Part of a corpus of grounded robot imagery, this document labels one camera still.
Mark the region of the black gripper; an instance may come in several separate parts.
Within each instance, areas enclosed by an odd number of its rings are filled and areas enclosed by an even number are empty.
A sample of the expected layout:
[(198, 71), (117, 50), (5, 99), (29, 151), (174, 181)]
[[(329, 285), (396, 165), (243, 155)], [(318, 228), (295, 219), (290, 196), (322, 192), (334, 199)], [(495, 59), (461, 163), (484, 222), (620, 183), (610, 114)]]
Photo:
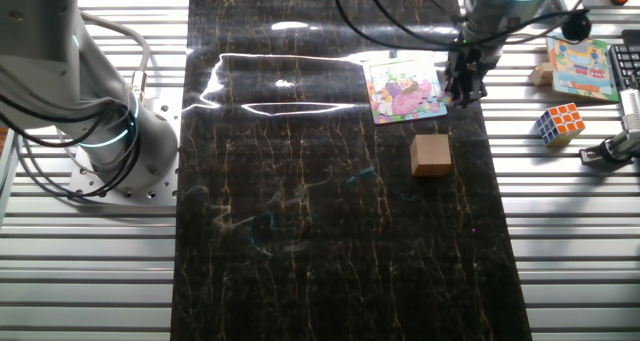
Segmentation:
[(487, 96), (483, 78), (488, 59), (487, 46), (463, 46), (448, 53), (446, 88), (453, 89), (456, 107), (467, 107)]

